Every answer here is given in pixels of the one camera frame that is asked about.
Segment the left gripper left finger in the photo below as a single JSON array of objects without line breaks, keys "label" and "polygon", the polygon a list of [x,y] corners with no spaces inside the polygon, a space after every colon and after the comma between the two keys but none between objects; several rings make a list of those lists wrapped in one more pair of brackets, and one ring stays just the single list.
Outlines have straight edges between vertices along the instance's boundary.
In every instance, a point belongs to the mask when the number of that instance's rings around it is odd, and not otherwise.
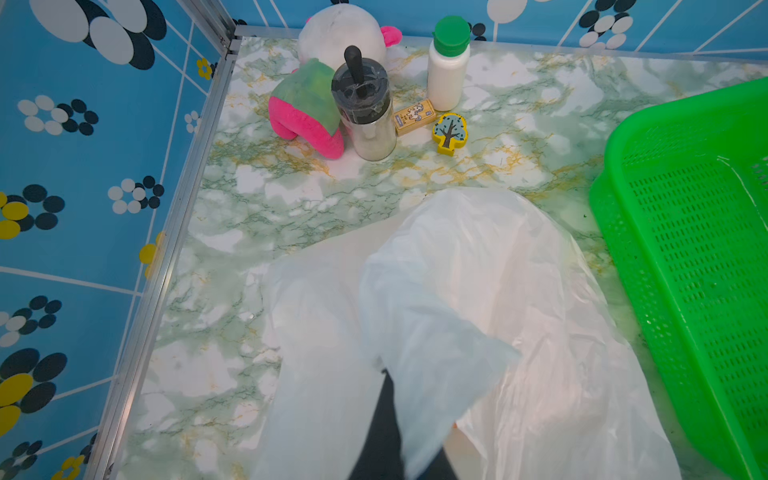
[{"label": "left gripper left finger", "polygon": [[376,408],[349,480],[404,479],[401,434],[394,405],[394,384],[386,370]]}]

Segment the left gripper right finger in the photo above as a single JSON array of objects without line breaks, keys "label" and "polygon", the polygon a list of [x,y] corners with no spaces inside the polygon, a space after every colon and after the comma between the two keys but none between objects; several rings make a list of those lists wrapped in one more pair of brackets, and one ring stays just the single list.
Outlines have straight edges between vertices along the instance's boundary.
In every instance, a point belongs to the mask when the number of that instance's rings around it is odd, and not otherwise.
[{"label": "left gripper right finger", "polygon": [[457,480],[458,477],[451,466],[444,449],[440,449],[428,466],[428,480]]}]

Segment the translucent white plastic bag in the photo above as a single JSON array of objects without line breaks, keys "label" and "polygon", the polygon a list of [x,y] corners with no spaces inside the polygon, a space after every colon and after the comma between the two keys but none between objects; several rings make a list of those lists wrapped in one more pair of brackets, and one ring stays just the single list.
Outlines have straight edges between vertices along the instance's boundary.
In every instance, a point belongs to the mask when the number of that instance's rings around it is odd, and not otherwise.
[{"label": "translucent white plastic bag", "polygon": [[282,358],[256,479],[348,479],[386,370],[404,479],[453,431],[480,479],[677,479],[645,375],[575,240],[507,190],[443,190],[275,261]]}]

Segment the yellow tree shaped block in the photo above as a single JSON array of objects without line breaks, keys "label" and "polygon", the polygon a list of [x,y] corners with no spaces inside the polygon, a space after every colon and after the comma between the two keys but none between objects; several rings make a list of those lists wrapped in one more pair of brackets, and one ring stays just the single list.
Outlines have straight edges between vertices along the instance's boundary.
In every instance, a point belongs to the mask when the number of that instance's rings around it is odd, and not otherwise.
[{"label": "yellow tree shaped block", "polygon": [[442,155],[453,156],[457,149],[466,145],[468,137],[466,119],[456,113],[441,115],[432,128],[432,139],[437,152]]}]

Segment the small yellow box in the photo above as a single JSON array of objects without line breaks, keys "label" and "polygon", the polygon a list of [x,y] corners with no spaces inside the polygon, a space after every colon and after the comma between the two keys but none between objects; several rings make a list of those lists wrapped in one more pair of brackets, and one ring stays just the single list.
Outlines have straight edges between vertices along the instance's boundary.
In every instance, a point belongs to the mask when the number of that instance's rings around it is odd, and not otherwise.
[{"label": "small yellow box", "polygon": [[419,101],[409,107],[394,113],[394,126],[397,136],[403,136],[411,131],[433,123],[436,110],[428,100]]}]

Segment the pink green plush toy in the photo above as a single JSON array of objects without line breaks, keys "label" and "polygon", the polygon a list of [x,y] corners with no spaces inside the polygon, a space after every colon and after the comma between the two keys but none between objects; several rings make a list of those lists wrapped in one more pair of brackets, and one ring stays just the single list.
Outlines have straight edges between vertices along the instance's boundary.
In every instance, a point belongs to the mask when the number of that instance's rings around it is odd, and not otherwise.
[{"label": "pink green plush toy", "polygon": [[326,64],[308,60],[275,87],[268,114],[279,137],[301,137],[323,157],[339,159],[345,147],[340,112],[331,93],[333,76]]}]

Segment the glass jar black lid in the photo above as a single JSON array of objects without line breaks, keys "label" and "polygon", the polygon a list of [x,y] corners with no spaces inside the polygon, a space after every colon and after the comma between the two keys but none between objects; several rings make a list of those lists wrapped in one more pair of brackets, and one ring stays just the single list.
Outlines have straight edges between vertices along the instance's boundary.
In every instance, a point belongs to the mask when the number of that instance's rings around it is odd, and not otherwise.
[{"label": "glass jar black lid", "polygon": [[345,49],[344,61],[333,76],[332,96],[356,153],[381,161],[397,141],[388,73],[355,45]]}]

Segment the green plastic basket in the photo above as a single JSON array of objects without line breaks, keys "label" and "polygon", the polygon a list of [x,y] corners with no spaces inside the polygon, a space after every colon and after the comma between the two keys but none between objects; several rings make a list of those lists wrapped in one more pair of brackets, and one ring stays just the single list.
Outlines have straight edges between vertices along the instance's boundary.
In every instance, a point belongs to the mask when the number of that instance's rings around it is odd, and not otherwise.
[{"label": "green plastic basket", "polygon": [[628,117],[589,203],[688,440],[765,478],[766,80]]}]

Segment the white bottle green cap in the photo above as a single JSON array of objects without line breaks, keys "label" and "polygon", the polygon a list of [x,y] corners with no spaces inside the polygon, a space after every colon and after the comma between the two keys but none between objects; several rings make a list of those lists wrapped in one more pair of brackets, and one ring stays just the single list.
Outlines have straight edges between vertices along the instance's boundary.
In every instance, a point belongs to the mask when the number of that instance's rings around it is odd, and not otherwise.
[{"label": "white bottle green cap", "polygon": [[460,16],[442,18],[429,47],[427,97],[437,111],[450,111],[460,102],[470,59],[470,25]]}]

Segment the white plush toy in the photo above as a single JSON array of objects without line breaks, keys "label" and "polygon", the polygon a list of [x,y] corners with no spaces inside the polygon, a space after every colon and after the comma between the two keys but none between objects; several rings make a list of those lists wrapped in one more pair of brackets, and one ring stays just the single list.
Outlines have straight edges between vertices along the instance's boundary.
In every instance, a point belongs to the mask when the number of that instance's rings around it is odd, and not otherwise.
[{"label": "white plush toy", "polygon": [[345,63],[346,48],[353,45],[364,58],[382,64],[387,49],[402,38],[399,29],[380,26],[363,8],[339,3],[320,10],[306,22],[298,37],[298,58],[301,65],[316,59],[336,70]]}]

